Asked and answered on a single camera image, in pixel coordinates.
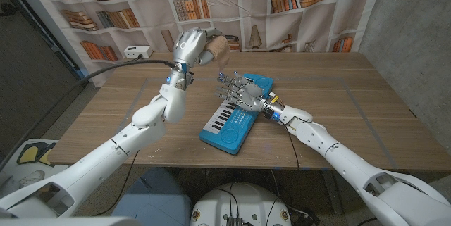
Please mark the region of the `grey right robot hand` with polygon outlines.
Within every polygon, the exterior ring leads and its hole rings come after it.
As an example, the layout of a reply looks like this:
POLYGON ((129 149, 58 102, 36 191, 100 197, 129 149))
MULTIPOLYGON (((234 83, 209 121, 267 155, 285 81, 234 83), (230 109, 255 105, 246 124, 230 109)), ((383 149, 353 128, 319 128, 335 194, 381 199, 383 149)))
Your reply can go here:
POLYGON ((278 114, 278 118, 280 117, 285 108, 281 103, 265 99, 262 88, 242 75, 236 74, 235 76, 236 78, 232 78, 224 73, 219 73, 217 80, 225 87, 216 87, 215 95, 217 97, 235 103, 246 111, 262 112, 268 119, 272 118, 275 113, 278 114))

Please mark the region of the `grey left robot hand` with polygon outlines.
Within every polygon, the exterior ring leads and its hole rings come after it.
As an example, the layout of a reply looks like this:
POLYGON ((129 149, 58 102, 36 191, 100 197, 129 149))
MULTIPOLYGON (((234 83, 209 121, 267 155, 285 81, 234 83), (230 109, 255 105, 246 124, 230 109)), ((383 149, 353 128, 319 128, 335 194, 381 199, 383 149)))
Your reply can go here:
POLYGON ((173 47, 173 60, 176 63, 185 64, 193 68, 197 63, 206 65, 214 59, 214 55, 205 50, 204 47, 214 38, 221 36, 222 32, 215 27, 202 29, 194 27, 184 31, 178 36, 173 47))

